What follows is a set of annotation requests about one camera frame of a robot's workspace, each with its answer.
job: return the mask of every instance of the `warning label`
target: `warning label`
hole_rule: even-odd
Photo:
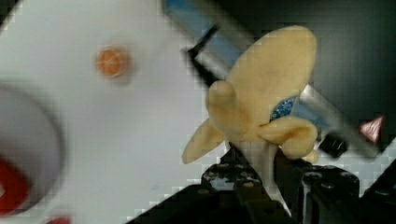
[[[382,122],[384,121],[384,116],[373,119],[370,122],[363,123],[360,128],[360,133],[363,134],[373,143],[376,143],[381,132]]]

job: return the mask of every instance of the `banana plush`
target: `banana plush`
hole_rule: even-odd
[[[251,46],[225,81],[206,96],[207,119],[187,144],[182,160],[195,161],[223,141],[269,142],[292,160],[315,162],[316,127],[290,115],[315,64],[317,41],[306,28],[273,31]]]

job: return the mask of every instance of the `white surface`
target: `white surface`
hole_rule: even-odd
[[[49,107],[60,111],[67,165],[48,199],[0,223],[43,223],[61,214],[75,223],[125,223],[217,161],[221,150],[181,163],[182,149],[206,119],[205,91],[179,53],[188,41],[172,31],[160,6],[22,1],[0,34],[0,81],[17,79],[48,93],[55,103]],[[129,40],[137,61],[129,85],[115,85],[93,67],[97,50],[114,36]]]

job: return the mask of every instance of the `plush toy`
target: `plush toy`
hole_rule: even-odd
[[[238,59],[225,81],[216,81],[209,88],[205,101],[209,119],[187,144],[183,162],[201,158],[223,141],[245,147],[272,143],[291,160],[315,162],[317,129],[290,112],[308,83],[316,49],[315,36],[301,26],[276,30],[258,40]],[[266,165],[273,162],[275,153],[270,154]]]

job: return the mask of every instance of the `stuffed toy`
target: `stuffed toy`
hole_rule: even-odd
[[[290,113],[311,76],[316,49],[315,36],[301,26],[273,31],[254,43],[226,80],[210,86],[205,98],[209,118],[187,144],[183,162],[196,161],[223,141],[240,147],[269,143],[291,160],[315,162],[315,125]],[[275,153],[270,154],[264,164],[271,167]]]

